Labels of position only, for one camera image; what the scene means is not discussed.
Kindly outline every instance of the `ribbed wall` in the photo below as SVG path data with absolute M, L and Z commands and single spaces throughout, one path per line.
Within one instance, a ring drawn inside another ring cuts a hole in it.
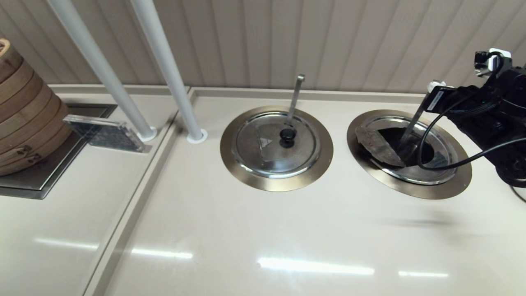
M 164 84 L 127 0 L 74 0 L 120 79 Z M 473 54 L 526 62 L 524 0 L 155 0 L 191 86 L 423 92 L 480 84 Z M 98 83 L 44 0 L 0 0 L 0 36 L 47 83 Z

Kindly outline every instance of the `white countertop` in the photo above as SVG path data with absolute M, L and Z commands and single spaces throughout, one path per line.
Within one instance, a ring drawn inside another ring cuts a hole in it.
M 450 199 L 399 193 L 358 165 L 346 131 L 366 111 L 418 105 L 328 94 L 300 97 L 297 108 L 329 131 L 332 163 L 313 184 L 282 193 L 233 177 L 219 142 L 236 116 L 288 105 L 290 92 L 198 96 L 209 137 L 176 138 L 106 295 L 526 295 L 526 203 L 493 165 L 473 162 L 471 184 Z M 469 155 L 479 151 L 448 120 L 439 126 Z
M 114 103 L 104 94 L 58 95 L 65 102 Z M 0 295 L 82 294 L 176 112 L 170 96 L 134 101 L 159 128 L 148 153 L 86 145 L 45 199 L 0 196 Z M 127 120 L 119 108 L 109 118 Z

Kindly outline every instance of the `white pole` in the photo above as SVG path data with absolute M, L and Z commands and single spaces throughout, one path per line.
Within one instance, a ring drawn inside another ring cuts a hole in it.
M 159 68 L 183 116 L 189 133 L 188 140 L 191 143 L 204 141 L 206 131 L 199 128 L 194 110 L 186 94 L 183 79 L 181 78 L 170 45 L 166 39 L 163 26 L 155 10 L 154 2 L 152 0 L 131 0 L 131 3 L 144 30 L 146 39 L 148 39 L 155 59 L 159 64 Z
M 149 126 L 137 109 L 71 1 L 48 0 L 48 2 L 97 77 L 104 83 L 113 99 L 139 131 L 140 139 L 147 142 L 155 138 L 157 129 Z

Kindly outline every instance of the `robotic arm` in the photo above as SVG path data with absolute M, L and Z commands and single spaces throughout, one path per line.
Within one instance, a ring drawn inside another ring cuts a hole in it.
M 507 184 L 526 188 L 526 65 L 513 67 L 511 54 L 492 48 L 477 52 L 474 66 L 478 76 L 488 77 L 484 86 L 435 86 L 419 111 L 440 114 L 428 131 L 446 116 L 483 150 L 464 164 L 485 156 Z

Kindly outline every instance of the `bamboo steamer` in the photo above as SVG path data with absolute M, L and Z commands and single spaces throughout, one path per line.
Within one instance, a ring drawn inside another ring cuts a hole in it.
M 22 65 L 22 57 L 6 39 L 0 39 L 0 83 L 9 78 Z
M 49 141 L 44 145 L 35 149 L 34 151 L 28 153 L 21 160 L 17 160 L 8 165 L 0 167 L 0 176 L 9 175 L 23 169 L 26 169 L 32 165 L 35 165 L 39 161 L 43 160 L 45 157 L 53 153 L 57 148 L 62 145 L 62 143 L 69 137 L 71 134 L 71 129 L 67 125 L 63 125 L 57 134 L 55 134 Z
M 9 41 L 0 39 L 0 176 L 30 167 L 67 139 L 68 107 Z
M 46 124 L 45 127 L 17 147 L 0 154 L 0 167 L 27 157 L 27 155 L 35 151 L 37 148 L 40 148 L 47 141 L 50 141 L 51 138 L 64 126 L 62 119 L 66 117 L 67 114 L 69 114 L 69 109 L 66 104 L 62 103 L 58 113 L 48 124 Z

